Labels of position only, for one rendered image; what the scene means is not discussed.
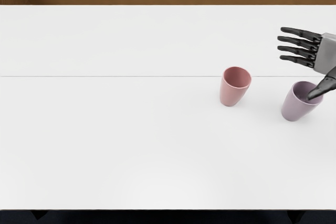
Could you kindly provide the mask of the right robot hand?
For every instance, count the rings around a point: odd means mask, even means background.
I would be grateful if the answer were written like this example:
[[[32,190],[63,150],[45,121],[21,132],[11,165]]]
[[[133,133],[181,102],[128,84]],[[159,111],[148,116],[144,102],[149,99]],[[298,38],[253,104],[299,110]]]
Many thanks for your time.
[[[277,37],[279,41],[295,45],[295,47],[278,46],[278,50],[293,54],[281,55],[280,59],[311,68],[324,75],[319,84],[308,92],[306,99],[310,101],[336,90],[336,35],[313,33],[290,27],[281,27],[280,30],[297,36],[297,38]]]

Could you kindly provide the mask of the lilac cup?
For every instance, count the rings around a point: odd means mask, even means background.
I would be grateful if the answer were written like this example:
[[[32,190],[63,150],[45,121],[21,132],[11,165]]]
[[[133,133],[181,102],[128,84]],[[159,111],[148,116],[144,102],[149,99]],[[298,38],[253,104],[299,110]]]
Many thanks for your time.
[[[315,87],[314,83],[308,81],[294,83],[281,108],[283,118],[294,122],[312,112],[323,101],[323,95],[312,100],[307,99],[308,93]]]

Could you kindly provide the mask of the pink cup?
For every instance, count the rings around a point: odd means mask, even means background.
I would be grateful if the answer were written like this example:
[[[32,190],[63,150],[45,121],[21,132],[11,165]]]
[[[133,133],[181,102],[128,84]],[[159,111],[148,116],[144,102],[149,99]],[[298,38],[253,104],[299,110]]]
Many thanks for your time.
[[[234,106],[244,96],[251,84],[250,73],[241,67],[229,67],[224,70],[219,90],[220,102],[225,106]]]

